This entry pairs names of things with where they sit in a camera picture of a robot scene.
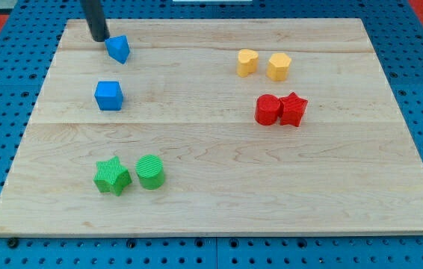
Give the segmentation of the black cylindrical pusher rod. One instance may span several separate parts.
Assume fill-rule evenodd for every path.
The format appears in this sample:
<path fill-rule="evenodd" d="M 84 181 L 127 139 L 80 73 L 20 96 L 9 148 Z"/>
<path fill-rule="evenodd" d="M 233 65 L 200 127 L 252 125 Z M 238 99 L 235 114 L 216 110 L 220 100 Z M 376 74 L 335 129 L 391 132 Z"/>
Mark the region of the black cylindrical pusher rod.
<path fill-rule="evenodd" d="M 100 0 L 80 0 L 91 37 L 96 42 L 104 42 L 110 37 L 105 13 Z"/>

